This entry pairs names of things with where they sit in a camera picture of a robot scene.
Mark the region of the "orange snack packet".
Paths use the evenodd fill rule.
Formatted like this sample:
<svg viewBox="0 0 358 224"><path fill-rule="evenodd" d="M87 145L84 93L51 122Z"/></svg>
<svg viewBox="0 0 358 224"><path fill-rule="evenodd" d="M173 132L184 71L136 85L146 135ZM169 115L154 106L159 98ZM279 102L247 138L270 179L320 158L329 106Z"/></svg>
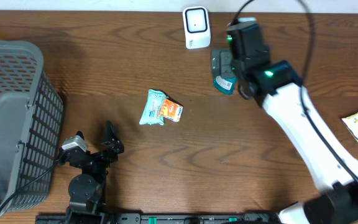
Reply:
<svg viewBox="0 0 358 224"><path fill-rule="evenodd" d="M179 122L183 112L182 105L175 103L168 98L164 99L162 108L159 111L159 115L167 118L173 122Z"/></svg>

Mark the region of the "green wet wipes pack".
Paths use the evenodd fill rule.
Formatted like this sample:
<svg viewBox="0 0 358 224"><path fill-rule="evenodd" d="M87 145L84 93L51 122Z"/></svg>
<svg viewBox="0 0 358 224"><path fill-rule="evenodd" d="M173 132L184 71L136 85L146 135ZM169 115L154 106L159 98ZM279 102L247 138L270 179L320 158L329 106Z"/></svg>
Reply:
<svg viewBox="0 0 358 224"><path fill-rule="evenodd" d="M148 91L147 102L145 104L145 108L143 110L139 124L159 124L163 126L164 118L163 116L159 115L159 112L162 109L163 102L166 98L167 96L162 91L150 89Z"/></svg>

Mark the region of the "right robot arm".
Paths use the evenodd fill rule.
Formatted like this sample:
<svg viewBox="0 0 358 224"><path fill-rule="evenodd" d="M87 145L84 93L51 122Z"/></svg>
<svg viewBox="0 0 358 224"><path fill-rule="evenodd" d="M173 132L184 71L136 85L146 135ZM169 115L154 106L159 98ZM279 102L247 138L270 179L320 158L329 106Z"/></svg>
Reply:
<svg viewBox="0 0 358 224"><path fill-rule="evenodd" d="M236 19L226 40L237 90L282 128L306 164L319 197L269 213L269 223L358 221L358 160L337 140L314 107L303 79L286 60L272 62L257 21Z"/></svg>

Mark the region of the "blue mouthwash bottle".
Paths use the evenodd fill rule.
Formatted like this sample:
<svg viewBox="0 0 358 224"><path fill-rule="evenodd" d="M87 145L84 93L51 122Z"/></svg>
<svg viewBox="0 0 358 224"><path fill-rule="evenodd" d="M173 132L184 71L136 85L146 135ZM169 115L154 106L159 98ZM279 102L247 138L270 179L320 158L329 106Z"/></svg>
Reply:
<svg viewBox="0 0 358 224"><path fill-rule="evenodd" d="M222 76L217 76L214 78L213 85L221 93L224 93L225 95L232 95L235 90L236 82L236 77L223 78Z"/></svg>

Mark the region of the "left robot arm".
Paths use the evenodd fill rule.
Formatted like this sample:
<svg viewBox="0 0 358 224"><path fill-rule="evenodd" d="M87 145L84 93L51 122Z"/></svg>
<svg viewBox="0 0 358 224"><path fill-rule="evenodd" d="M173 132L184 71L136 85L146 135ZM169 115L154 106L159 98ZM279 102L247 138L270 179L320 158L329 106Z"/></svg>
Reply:
<svg viewBox="0 0 358 224"><path fill-rule="evenodd" d="M66 139L59 149L58 161L81 169L69 186L70 203L65 223L111 223L113 215L106 210L107 168L117 162L124 152L124 145L117 137L112 122L107 121L103 129L103 149L91 153L81 131Z"/></svg>

